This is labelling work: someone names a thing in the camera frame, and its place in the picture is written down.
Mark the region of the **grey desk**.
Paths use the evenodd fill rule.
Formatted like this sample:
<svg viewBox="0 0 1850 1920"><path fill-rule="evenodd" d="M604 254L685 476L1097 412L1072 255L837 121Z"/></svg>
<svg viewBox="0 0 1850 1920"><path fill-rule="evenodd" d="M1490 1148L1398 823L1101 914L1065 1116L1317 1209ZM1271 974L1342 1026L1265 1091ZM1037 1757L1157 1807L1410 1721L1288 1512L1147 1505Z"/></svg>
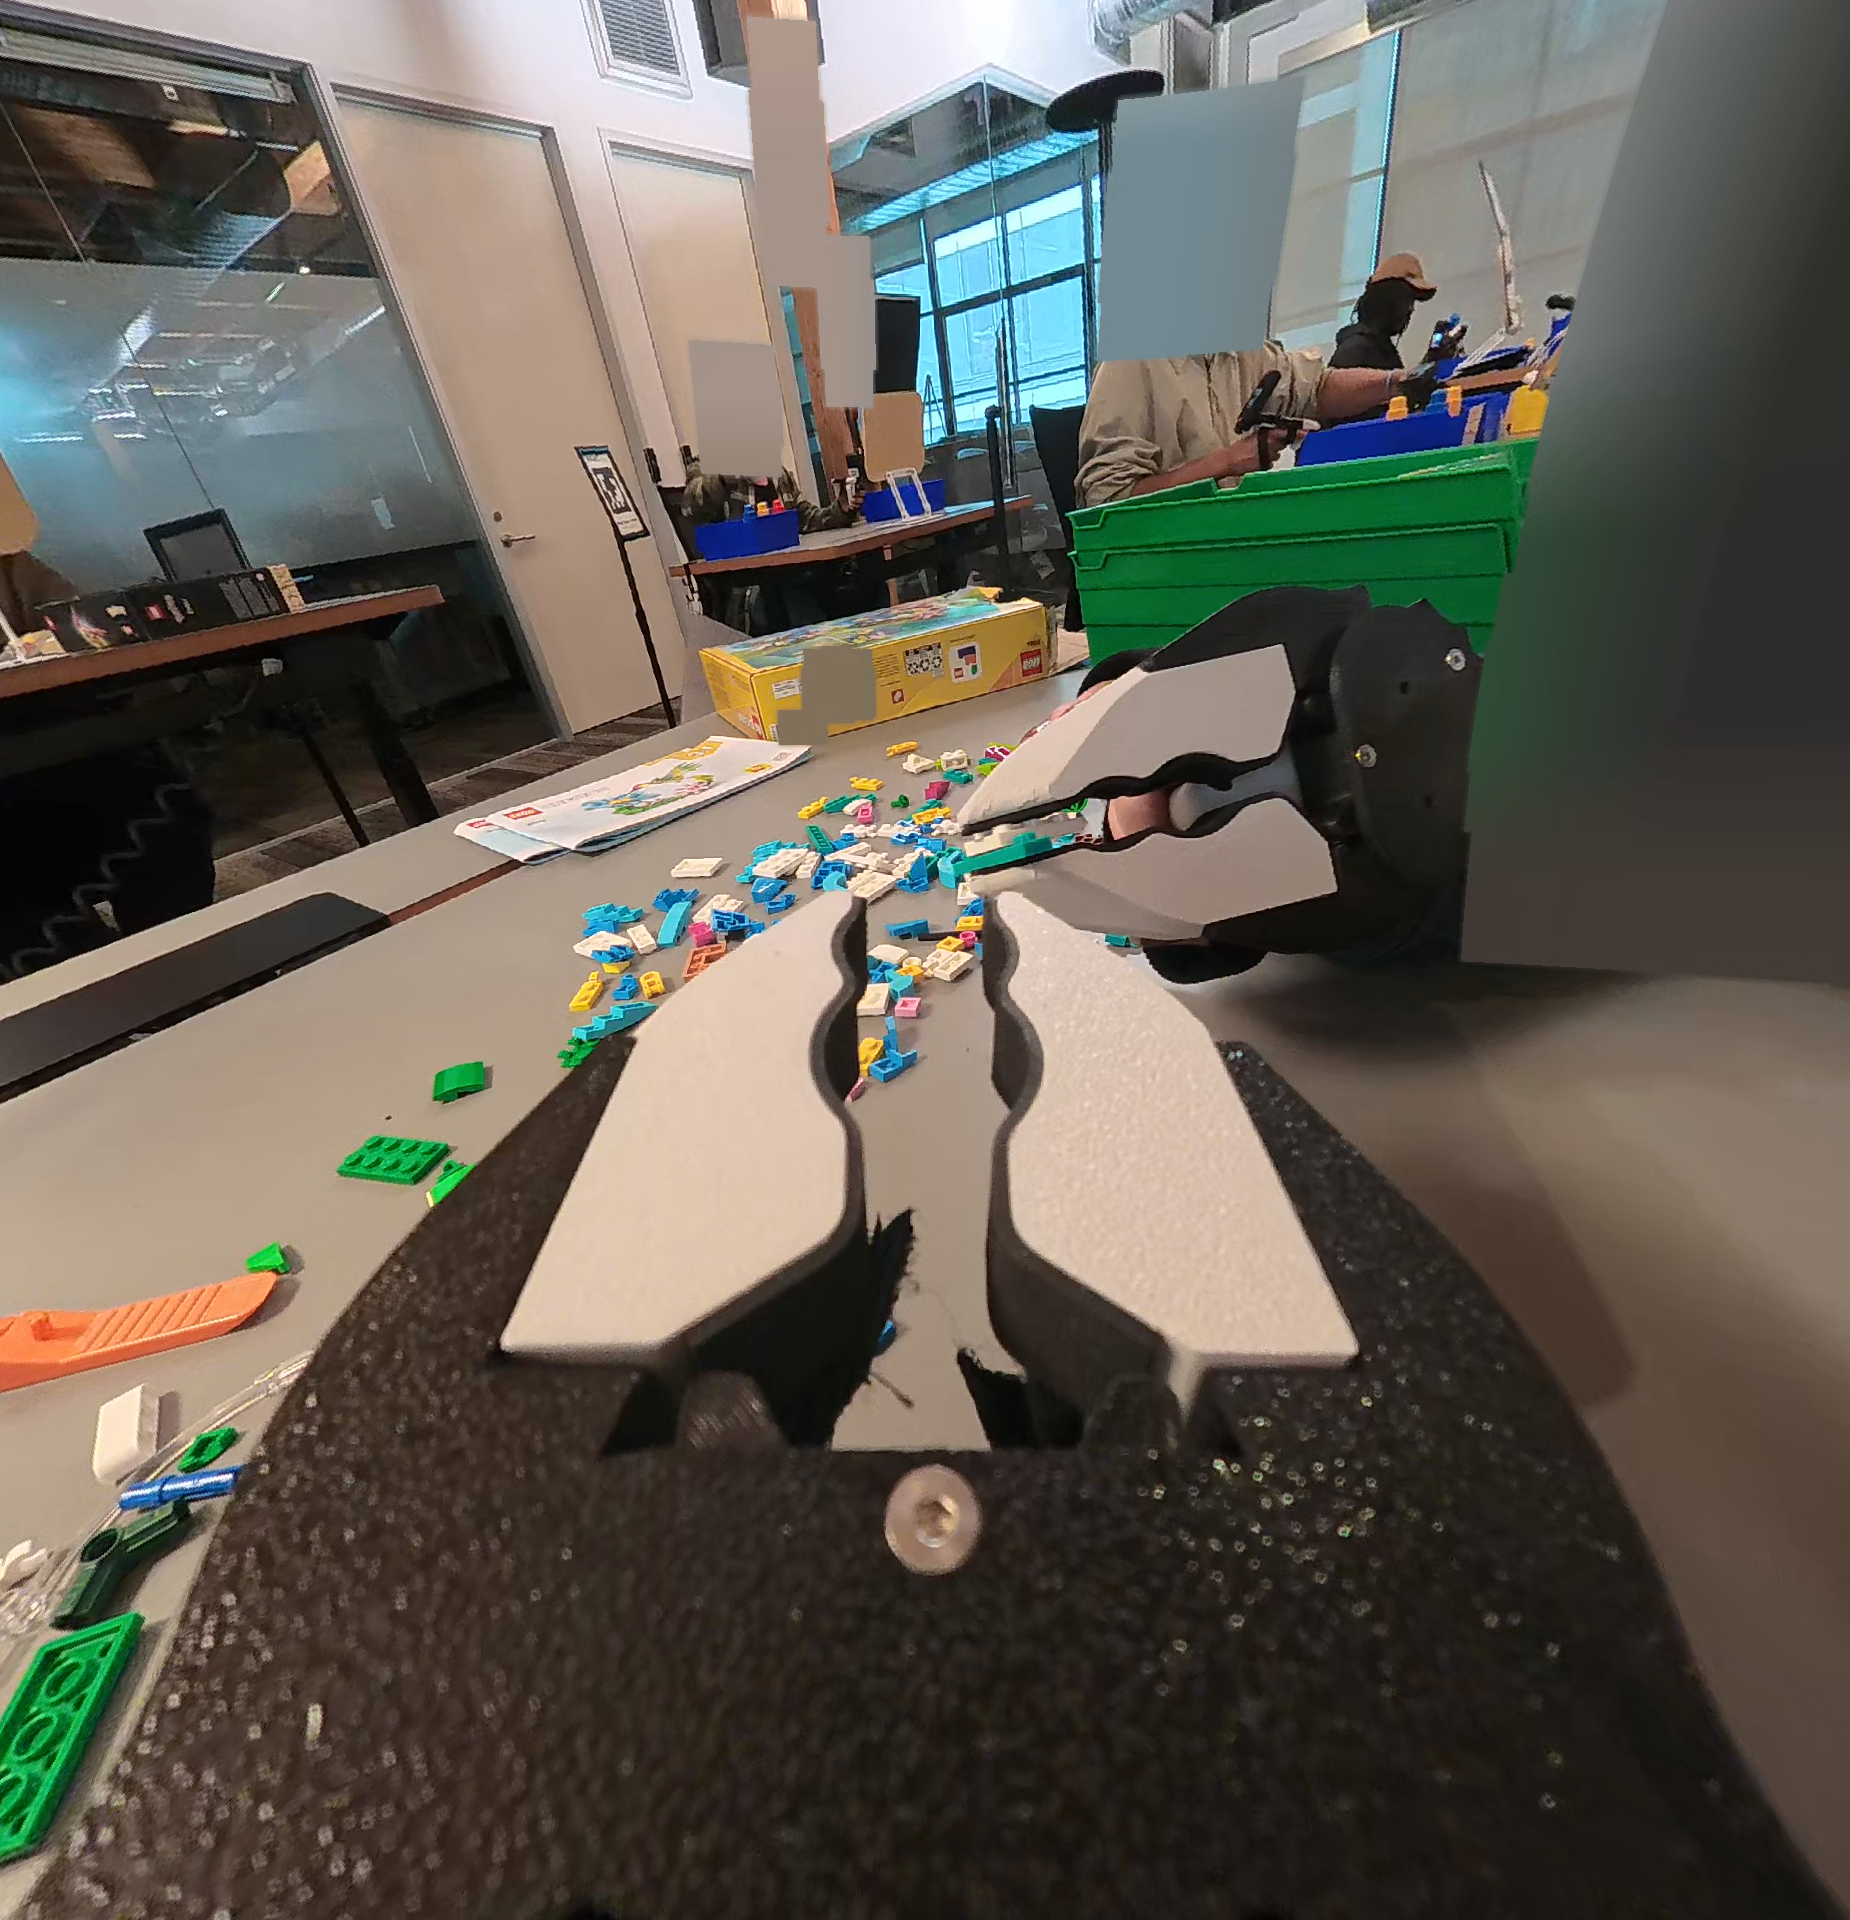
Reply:
<svg viewBox="0 0 1850 1920"><path fill-rule="evenodd" d="M94 1527L97 1405L176 1437L314 1347L427 1213L336 1175L369 1133L481 1161L549 1089L604 899L738 860L888 744L984 748L1067 682L841 734L789 776L609 857L493 865L440 823L0 989L74 992L310 892L382 934L0 1105L0 1312L94 1308L296 1253L267 1312L143 1368L0 1398L0 1555ZM1850 1914L1850 989L1267 960L1180 998L1375 1165L1548 1357L1654 1541L1710 1688ZM432 1073L493 1086L432 1103Z"/></svg>

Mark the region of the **dark green connector piece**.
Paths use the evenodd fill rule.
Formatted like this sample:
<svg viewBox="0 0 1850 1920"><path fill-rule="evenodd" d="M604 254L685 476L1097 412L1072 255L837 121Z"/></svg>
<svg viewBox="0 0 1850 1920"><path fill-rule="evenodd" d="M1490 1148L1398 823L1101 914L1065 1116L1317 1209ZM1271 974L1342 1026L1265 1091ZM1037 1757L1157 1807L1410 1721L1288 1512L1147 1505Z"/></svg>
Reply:
<svg viewBox="0 0 1850 1920"><path fill-rule="evenodd" d="M74 1561L74 1577L60 1594L49 1626L88 1629L111 1616L128 1582L152 1561L173 1552L193 1527L193 1501L169 1498L159 1505L129 1505L111 1527L94 1529Z"/></svg>

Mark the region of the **wall air vent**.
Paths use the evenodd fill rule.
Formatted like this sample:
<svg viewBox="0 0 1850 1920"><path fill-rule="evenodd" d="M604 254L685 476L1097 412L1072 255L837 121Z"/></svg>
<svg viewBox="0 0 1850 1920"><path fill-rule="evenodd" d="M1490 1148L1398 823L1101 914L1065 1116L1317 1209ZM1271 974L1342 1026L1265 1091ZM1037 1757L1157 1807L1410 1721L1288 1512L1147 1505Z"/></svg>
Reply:
<svg viewBox="0 0 1850 1920"><path fill-rule="evenodd" d="M641 93L691 94L673 5L582 5L600 76Z"/></svg>

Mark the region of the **white brick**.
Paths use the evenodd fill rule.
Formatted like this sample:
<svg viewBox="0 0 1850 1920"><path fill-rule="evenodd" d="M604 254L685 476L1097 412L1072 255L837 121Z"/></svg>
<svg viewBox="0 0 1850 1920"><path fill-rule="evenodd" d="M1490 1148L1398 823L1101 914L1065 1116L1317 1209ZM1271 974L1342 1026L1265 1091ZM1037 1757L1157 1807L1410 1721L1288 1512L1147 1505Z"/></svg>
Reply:
<svg viewBox="0 0 1850 1920"><path fill-rule="evenodd" d="M159 1454L162 1398L149 1383L132 1383L97 1409L91 1475L105 1490L136 1479Z"/></svg>

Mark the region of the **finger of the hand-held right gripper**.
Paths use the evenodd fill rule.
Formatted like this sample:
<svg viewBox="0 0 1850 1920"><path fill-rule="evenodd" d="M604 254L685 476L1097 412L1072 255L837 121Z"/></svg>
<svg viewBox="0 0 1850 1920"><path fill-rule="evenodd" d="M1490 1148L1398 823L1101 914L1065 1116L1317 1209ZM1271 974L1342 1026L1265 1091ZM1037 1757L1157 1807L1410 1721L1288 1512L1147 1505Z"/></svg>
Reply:
<svg viewBox="0 0 1850 1920"><path fill-rule="evenodd" d="M1029 734L957 823L990 832L1154 784L1231 790L1280 754L1293 709L1295 671L1280 644L1200 660L1163 651Z"/></svg>
<svg viewBox="0 0 1850 1920"><path fill-rule="evenodd" d="M978 882L978 899L1006 892L1084 934L1191 943L1231 921L1333 899L1339 868L1288 797L1175 785L1170 830Z"/></svg>

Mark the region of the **black toy box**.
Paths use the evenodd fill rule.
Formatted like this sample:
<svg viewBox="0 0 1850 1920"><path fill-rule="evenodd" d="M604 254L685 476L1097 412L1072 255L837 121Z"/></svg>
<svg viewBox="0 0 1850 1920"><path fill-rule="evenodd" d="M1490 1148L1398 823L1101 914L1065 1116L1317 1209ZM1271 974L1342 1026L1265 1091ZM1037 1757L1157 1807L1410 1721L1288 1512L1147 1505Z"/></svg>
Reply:
<svg viewBox="0 0 1850 1920"><path fill-rule="evenodd" d="M267 566L207 578L155 582L143 607L152 624L190 633L297 616L306 611L306 598L287 566Z"/></svg>

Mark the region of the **pile of colourful toy bricks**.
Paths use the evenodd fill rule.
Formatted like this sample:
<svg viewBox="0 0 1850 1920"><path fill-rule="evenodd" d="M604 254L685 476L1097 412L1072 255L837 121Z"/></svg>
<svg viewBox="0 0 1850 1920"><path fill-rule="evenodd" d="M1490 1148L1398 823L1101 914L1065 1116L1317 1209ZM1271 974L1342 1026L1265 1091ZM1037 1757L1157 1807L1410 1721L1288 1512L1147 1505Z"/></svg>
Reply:
<svg viewBox="0 0 1850 1920"><path fill-rule="evenodd" d="M857 899L872 910L872 986L857 1019L861 1099L918 1065L908 1043L930 982L977 969L985 927L978 899L941 882L941 860L964 841L1006 832L1097 832L1101 804L1072 804L1045 823L969 832L956 804L1006 748L978 759L893 748L894 770L848 776L798 806L798 832L768 834L738 860L680 857L650 899L604 899L582 910L577 960L585 965L568 999L568 1034L556 1065L577 1069L600 1043L650 1023L720 960L779 927L810 899Z"/></svg>

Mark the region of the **instruction booklet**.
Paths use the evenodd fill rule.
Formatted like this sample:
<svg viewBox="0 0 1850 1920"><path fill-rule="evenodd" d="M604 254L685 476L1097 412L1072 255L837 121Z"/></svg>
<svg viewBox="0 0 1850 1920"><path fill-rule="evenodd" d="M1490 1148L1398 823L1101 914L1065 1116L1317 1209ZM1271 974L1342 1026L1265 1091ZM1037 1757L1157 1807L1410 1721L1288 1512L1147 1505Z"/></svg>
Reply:
<svg viewBox="0 0 1850 1920"><path fill-rule="evenodd" d="M495 814L458 824L458 839L514 865L545 865L563 852L604 852L628 839L680 823L757 785L810 754L806 744L761 744L753 736L705 736L647 766L504 804Z"/></svg>

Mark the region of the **large green plate with holes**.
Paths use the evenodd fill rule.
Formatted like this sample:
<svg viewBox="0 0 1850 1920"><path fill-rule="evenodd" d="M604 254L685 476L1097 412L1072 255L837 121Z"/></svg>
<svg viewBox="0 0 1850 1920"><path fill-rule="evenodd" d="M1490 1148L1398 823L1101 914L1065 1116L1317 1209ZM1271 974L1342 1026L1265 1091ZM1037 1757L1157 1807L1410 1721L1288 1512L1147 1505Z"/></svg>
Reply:
<svg viewBox="0 0 1850 1920"><path fill-rule="evenodd" d="M143 1616L115 1616L31 1658L0 1714L0 1867L45 1843L142 1631Z"/></svg>

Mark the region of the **teal lego plate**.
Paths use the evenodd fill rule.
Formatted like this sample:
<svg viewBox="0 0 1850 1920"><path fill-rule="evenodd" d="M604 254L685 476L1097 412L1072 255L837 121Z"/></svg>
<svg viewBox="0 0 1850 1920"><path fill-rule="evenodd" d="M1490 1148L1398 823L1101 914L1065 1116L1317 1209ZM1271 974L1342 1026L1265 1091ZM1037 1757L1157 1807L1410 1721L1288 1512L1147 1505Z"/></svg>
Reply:
<svg viewBox="0 0 1850 1920"><path fill-rule="evenodd" d="M990 834L984 847L964 841L957 852L949 852L941 860L941 882L953 885L957 892L957 899L977 899L978 882L990 882L996 873L1011 873L1018 868L1029 868L1037 860L1045 860L1045 857L1056 857L1056 852L1067 852L1067 848L1097 848L1097 847L1099 847L1097 832L1045 834L1045 832L1020 830L1020 832L1006 832L1006 834Z"/></svg>

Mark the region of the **yellow toy box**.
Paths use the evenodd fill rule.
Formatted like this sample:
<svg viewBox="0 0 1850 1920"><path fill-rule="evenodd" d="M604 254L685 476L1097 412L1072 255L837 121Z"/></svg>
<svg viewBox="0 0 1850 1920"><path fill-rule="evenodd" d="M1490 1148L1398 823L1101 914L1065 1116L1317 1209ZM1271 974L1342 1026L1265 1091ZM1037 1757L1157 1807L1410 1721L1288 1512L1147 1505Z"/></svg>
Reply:
<svg viewBox="0 0 1850 1920"><path fill-rule="evenodd" d="M713 709L768 744L816 744L802 720L806 652L820 652L825 734L857 734L1051 673L1051 616L1037 601L957 589L698 652Z"/></svg>

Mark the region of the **wooden top table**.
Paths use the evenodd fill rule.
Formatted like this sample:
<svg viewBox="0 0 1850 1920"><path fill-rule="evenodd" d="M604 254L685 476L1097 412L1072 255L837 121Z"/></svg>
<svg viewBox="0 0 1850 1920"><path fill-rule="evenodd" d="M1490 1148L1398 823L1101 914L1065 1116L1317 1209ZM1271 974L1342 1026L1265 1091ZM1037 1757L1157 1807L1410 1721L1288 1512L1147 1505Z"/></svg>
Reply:
<svg viewBox="0 0 1850 1920"><path fill-rule="evenodd" d="M214 814L181 736L214 720L339 696L405 824L440 818L382 696L379 644L440 611L382 589L122 647L0 662L0 951L94 943L214 902Z"/></svg>
<svg viewBox="0 0 1850 1920"><path fill-rule="evenodd" d="M961 589L969 576L1006 582L1003 545L1018 537L1029 494L953 506L920 520L857 524L810 535L795 549L753 558L679 563L672 578L691 582L705 617L738 624L744 593L756 589L757 633L776 635L848 611L905 601L905 578L925 576L925 598Z"/></svg>

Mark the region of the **orange brick separator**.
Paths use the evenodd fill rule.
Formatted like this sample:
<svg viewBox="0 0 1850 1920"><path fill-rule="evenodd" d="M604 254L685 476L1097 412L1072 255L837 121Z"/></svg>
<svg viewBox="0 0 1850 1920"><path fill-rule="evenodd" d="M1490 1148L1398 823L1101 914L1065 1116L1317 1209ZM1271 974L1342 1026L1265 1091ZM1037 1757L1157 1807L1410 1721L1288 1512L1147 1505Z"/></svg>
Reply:
<svg viewBox="0 0 1850 1920"><path fill-rule="evenodd" d="M267 1305L274 1285L279 1275L260 1272L111 1308L0 1318L0 1392L224 1337Z"/></svg>

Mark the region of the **person's right hand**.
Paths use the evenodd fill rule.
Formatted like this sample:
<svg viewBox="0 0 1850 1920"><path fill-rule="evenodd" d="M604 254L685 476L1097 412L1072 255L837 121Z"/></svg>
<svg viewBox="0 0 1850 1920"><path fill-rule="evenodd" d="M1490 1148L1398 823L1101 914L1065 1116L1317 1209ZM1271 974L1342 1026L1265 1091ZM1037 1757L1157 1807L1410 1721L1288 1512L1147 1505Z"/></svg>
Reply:
<svg viewBox="0 0 1850 1920"><path fill-rule="evenodd" d="M1106 690L1114 682L1129 673L1136 662L1140 662L1140 652L1118 652L1118 655L1097 662L1081 678L1073 704L1081 704L1084 699ZM1140 793L1108 797L1101 804L1099 839L1101 841L1129 841L1135 834L1170 830L1173 824L1173 793L1175 793L1175 785L1180 784L1154 784L1152 790L1140 790Z"/></svg>

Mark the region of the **black monitor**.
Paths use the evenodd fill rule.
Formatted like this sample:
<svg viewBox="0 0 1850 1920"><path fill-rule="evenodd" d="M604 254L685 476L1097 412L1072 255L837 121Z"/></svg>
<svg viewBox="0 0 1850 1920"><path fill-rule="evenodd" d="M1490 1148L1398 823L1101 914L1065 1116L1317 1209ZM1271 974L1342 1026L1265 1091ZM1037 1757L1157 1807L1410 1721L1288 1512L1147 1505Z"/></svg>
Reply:
<svg viewBox="0 0 1850 1920"><path fill-rule="evenodd" d="M249 568L224 509L152 524L143 545L165 582L224 578Z"/></svg>

